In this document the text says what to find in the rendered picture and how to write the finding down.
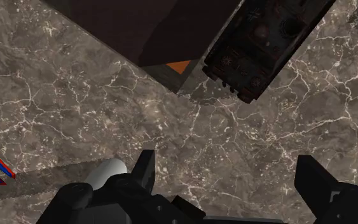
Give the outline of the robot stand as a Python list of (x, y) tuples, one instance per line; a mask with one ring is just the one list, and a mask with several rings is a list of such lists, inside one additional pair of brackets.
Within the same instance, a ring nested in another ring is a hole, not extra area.
[(177, 93), (241, 0), (41, 0)]

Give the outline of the white cylinder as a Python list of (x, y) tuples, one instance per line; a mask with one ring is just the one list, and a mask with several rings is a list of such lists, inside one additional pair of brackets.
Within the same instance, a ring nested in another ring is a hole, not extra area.
[(110, 158), (92, 170), (86, 177), (85, 183), (90, 184), (93, 190), (98, 190), (104, 186), (111, 176), (127, 172), (128, 169), (122, 160), (118, 158)]

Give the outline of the dark brown toy tank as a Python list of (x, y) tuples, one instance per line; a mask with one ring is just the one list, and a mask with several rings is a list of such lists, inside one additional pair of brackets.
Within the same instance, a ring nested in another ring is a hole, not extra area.
[(251, 103), (336, 0), (245, 0), (204, 60), (203, 72)]

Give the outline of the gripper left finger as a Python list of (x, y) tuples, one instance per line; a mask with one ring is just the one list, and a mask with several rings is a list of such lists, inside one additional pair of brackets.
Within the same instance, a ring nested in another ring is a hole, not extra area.
[(155, 151), (143, 150), (131, 173), (115, 174), (96, 192), (88, 183), (58, 190), (36, 224), (76, 224), (86, 208), (118, 204), (133, 224), (182, 224), (182, 213), (161, 195), (152, 195)]

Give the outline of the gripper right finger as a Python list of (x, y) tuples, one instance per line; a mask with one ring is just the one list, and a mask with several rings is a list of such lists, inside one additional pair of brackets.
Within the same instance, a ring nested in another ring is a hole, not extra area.
[(313, 224), (358, 224), (358, 185), (338, 181), (313, 156), (298, 157), (294, 186)]

